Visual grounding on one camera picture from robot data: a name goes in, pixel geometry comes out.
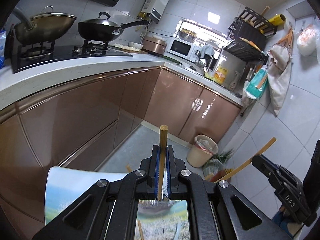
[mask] countertop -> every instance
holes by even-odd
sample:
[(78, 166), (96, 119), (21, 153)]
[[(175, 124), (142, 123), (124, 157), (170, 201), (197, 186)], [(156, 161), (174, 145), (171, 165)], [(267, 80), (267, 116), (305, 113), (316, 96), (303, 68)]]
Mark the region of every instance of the countertop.
[(0, 110), (43, 89), (74, 79), (124, 69), (164, 66), (181, 73), (242, 106), (241, 99), (192, 70), (187, 64), (178, 66), (166, 59), (134, 53), (133, 57), (89, 57), (52, 62), (12, 73), (10, 62), (0, 69)]

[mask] silver bolt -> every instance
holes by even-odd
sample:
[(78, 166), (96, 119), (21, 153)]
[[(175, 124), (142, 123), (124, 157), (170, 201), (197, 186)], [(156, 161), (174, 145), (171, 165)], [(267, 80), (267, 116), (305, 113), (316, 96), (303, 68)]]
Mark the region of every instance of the silver bolt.
[(228, 187), (229, 183), (226, 180), (220, 180), (219, 182), (220, 187)]
[(97, 185), (98, 185), (99, 187), (105, 187), (107, 184), (108, 184), (108, 181), (107, 181), (106, 179), (100, 179), (100, 180), (98, 180), (98, 182), (97, 182)]
[(191, 174), (191, 171), (189, 171), (189, 170), (182, 170), (181, 171), (182, 176), (188, 177), (188, 176), (190, 176), (190, 174)]
[(146, 172), (144, 170), (137, 170), (136, 171), (136, 175), (139, 177), (143, 176), (144, 174), (146, 174)]

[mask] white microwave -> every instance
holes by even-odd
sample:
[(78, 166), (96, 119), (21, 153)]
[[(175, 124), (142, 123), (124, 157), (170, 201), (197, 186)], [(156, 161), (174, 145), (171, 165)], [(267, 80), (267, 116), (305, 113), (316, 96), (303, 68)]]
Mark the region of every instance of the white microwave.
[(194, 62), (195, 50), (199, 48), (199, 46), (192, 44), (191, 42), (172, 37), (168, 42), (165, 52), (169, 52), (171, 54)]

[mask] teal bag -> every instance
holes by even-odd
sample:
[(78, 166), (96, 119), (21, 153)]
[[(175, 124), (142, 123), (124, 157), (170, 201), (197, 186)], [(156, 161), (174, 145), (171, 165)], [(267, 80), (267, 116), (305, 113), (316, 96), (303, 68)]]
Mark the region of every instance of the teal bag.
[(263, 66), (261, 69), (258, 70), (256, 75), (249, 82), (246, 91), (254, 95), (257, 99), (259, 99), (262, 96), (264, 90), (266, 89), (267, 84), (267, 70), (266, 67)]

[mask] trash can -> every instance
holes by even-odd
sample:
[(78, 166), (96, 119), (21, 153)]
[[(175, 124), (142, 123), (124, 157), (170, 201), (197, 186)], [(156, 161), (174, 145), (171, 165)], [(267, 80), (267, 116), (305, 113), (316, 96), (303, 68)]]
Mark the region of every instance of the trash can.
[(191, 166), (200, 168), (217, 153), (218, 146), (215, 141), (208, 136), (199, 134), (195, 137), (195, 142), (188, 152), (187, 161)]

